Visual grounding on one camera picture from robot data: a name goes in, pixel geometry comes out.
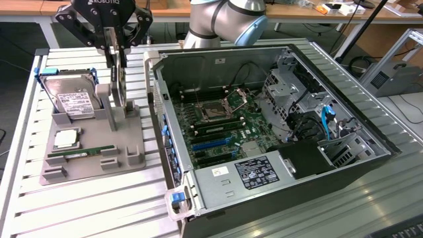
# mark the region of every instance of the hard drive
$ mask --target hard drive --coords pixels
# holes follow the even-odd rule
[[[40,76],[40,82],[59,113],[71,119],[94,117],[94,110],[102,109],[95,94],[98,79],[94,70],[60,71]]]

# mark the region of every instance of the motherboard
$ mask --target motherboard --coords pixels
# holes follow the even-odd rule
[[[196,169],[260,155],[280,143],[248,89],[195,92],[172,101]]]

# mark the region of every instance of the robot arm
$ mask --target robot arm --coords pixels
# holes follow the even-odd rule
[[[79,21],[78,13],[94,26],[94,32]],[[134,13],[138,26],[126,34],[124,25]],[[72,0],[70,5],[59,8],[56,20],[87,46],[96,47],[106,55],[108,67],[116,65],[111,46],[118,52],[122,67],[127,67],[126,54],[131,52],[131,46],[142,43],[152,15],[150,9],[136,6],[135,0]]]
[[[220,37],[238,46],[251,45],[267,26],[263,0],[192,0],[184,48],[220,46]]]

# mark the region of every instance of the power supply label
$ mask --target power supply label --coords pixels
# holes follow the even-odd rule
[[[58,97],[70,116],[94,113],[87,92],[58,94]]]
[[[274,167],[266,156],[235,164],[244,187],[252,190],[279,181]]]

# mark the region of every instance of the slatted table surface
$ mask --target slatted table surface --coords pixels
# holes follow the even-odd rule
[[[422,145],[400,123],[392,120],[395,116],[386,113],[383,106],[362,93],[351,77],[314,43],[288,39],[263,40],[258,44],[287,43],[298,45],[404,152],[346,189],[215,238],[363,237],[423,212]],[[0,199],[4,199],[3,238],[179,237],[178,224],[167,218],[164,206],[164,174],[147,108],[142,57],[144,51],[178,48],[178,44],[143,46],[134,48],[128,55],[127,94],[142,108],[147,150],[147,167],[136,172],[48,186],[39,184],[52,105],[40,86],[28,84],[0,188]],[[100,83],[110,82],[106,59],[94,48],[51,50],[48,56],[40,59],[42,68],[94,67]]]

